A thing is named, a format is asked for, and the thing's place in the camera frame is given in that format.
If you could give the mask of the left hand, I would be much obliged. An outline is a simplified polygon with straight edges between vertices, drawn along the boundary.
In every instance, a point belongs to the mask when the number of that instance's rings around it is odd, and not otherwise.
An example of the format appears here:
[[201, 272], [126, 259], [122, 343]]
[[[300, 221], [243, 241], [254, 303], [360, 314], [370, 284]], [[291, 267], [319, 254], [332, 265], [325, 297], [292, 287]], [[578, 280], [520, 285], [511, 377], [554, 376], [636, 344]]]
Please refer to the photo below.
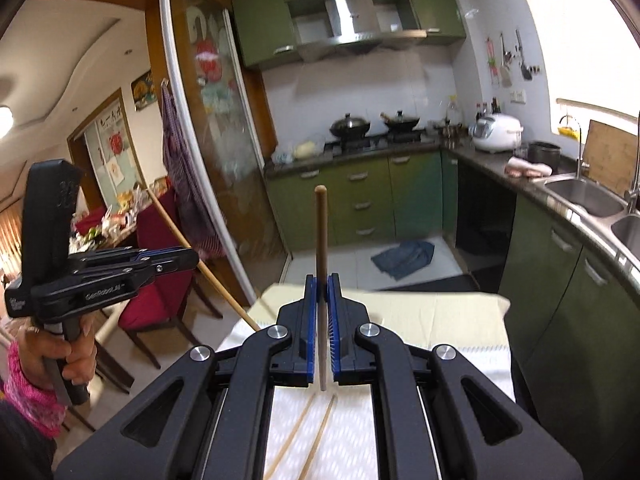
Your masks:
[[35, 387], [52, 390], [53, 384], [44, 360], [63, 360], [64, 379], [74, 385], [91, 382], [96, 372], [96, 341], [92, 317], [80, 319], [80, 336], [72, 341], [60, 339], [36, 326], [23, 325], [17, 333], [18, 356], [25, 378]]

